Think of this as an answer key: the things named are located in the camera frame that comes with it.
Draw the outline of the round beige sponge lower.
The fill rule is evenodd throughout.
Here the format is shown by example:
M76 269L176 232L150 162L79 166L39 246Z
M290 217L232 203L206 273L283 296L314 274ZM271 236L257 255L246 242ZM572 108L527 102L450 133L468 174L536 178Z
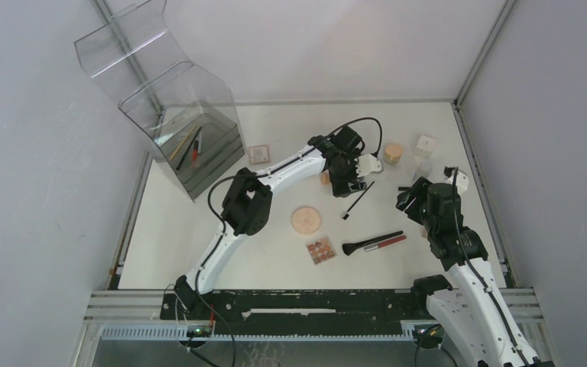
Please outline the round beige sponge lower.
M293 230L300 235L312 235L321 227L321 215L318 210L303 206L294 211L291 216Z

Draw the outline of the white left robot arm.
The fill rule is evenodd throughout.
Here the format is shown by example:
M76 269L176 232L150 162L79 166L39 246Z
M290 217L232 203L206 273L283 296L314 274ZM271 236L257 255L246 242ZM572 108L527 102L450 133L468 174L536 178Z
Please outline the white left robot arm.
M218 231L201 259L174 285L178 307L191 319L202 317L209 306L209 293L219 272L239 244L267 224L273 198L288 187L327 172L332 195L345 198L366 188L365 173L359 168L364 154L362 137L348 125L329 135L312 137L296 154L264 170L242 168L227 177L230 187L222 209L214 212Z

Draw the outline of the clear acrylic makeup organizer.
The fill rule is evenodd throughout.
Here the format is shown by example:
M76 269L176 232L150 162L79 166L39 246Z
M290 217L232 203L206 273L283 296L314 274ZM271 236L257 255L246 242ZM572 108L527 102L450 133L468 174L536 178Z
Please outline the clear acrylic makeup organizer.
M113 12L93 7L103 24L75 41L80 66L150 142L156 165L191 200L206 191L245 153L240 122L228 85L192 61L164 22L165 1L145 1ZM203 127L195 162L173 160L188 131Z

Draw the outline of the thin black liner brush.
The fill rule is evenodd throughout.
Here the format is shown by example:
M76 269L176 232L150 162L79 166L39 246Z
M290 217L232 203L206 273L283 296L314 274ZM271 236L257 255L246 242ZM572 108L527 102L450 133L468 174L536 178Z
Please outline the thin black liner brush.
M180 160L177 163L177 167L176 169L179 171L181 169L181 167L183 166L184 162L186 161L186 159L190 156L190 152L192 151L192 146L193 146L193 142L197 136L197 134L199 132L202 132L203 127L199 127L196 131L195 131L195 135L194 138L190 141L190 143L188 144L188 146L186 147L185 152L183 153L183 155L181 156Z

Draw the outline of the black brow comb brush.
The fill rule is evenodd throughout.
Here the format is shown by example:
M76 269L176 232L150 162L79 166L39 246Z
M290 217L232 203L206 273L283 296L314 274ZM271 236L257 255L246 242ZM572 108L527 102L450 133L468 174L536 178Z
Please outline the black brow comb brush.
M371 187L375 184L375 182L371 182L355 199L355 201L350 205L350 207L342 214L341 219L347 220L350 217L350 212L358 205L358 203L362 200L363 196L371 189Z

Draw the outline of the black powder brush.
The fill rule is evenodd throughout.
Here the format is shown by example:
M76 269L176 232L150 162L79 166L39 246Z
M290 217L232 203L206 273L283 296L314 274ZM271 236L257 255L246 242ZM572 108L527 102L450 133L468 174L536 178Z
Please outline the black powder brush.
M386 239L397 237L399 235L405 235L403 230L391 232L385 235L380 235L371 239L362 240L360 242L347 242L342 244L342 251L345 255L350 256L353 252L360 248L367 247L368 245L382 242Z

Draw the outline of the cream jar gold lid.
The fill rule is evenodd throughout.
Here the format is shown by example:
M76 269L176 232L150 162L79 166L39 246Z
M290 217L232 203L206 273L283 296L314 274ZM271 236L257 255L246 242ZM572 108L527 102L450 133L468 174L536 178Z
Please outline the cream jar gold lid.
M401 145L397 143L387 144L383 153L384 162L393 166L397 165L401 160L403 152L404 149Z

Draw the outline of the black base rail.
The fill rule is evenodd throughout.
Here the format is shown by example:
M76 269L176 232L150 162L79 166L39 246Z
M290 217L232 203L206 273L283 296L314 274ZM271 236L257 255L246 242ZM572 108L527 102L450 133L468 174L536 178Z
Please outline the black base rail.
M160 319L214 325L220 336L394 336L405 322L428 320L409 290L220 290L161 301Z

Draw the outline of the red silver lip gloss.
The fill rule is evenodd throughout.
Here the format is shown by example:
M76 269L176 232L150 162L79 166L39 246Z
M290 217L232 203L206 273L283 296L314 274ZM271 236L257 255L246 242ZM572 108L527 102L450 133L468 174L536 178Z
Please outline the red silver lip gloss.
M393 245L393 244L398 243L398 242L402 242L402 241L404 241L406 239L407 239L407 237L405 235L399 235L397 237L386 239L386 240L384 240L382 242L378 242L378 243L375 243L375 244L368 245L367 247L364 247L364 252L375 251L377 249L384 248L386 246Z

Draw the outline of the red lip pencil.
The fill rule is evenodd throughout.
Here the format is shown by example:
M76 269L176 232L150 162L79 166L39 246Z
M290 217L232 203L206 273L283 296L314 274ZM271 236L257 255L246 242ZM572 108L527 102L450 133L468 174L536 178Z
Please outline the red lip pencil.
M193 142L190 161L195 162L199 156L200 145L203 140L203 133L199 132Z

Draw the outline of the clear liquid bottle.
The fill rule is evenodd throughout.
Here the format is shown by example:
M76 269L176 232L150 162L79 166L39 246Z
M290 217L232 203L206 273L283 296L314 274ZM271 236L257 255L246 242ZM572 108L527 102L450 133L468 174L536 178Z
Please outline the clear liquid bottle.
M433 151L437 145L437 140L428 135L421 135L415 149L413 156L417 163L417 167L413 173L412 181L418 180L420 177L428 178L433 168L433 161L431 159Z

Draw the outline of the eyeshadow palette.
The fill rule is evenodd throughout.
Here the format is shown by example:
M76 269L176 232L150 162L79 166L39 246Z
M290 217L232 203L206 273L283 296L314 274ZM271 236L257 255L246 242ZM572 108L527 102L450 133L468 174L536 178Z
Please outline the eyeshadow palette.
M327 236L307 244L306 250L314 265L320 265L337 256L336 250Z

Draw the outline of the small square pink compact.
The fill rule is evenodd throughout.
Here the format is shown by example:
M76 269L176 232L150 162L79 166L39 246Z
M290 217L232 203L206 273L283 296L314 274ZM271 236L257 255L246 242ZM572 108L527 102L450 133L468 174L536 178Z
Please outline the small square pink compact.
M249 164L266 164L271 161L269 147L267 145L255 145L248 149Z

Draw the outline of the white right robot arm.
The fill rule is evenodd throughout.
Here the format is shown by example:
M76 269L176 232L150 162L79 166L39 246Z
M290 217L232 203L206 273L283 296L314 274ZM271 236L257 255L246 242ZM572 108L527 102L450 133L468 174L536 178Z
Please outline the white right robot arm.
M552 366L518 326L495 280L486 247L463 223L455 183L420 177L397 197L397 209L420 224L445 271L416 279L410 300L419 317L433 317L467 366Z

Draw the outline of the wooden handle brush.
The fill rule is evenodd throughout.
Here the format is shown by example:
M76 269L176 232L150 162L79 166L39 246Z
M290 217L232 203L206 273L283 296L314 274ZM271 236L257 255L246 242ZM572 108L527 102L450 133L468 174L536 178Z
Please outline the wooden handle brush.
M180 141L180 143L178 144L178 146L174 149L173 153L170 155L170 157L168 158L169 160L173 160L177 154L179 153L179 151L181 150L181 148L184 146L184 144L186 143L187 139L195 132L196 130L196 125L193 126L188 133L182 138L182 140Z

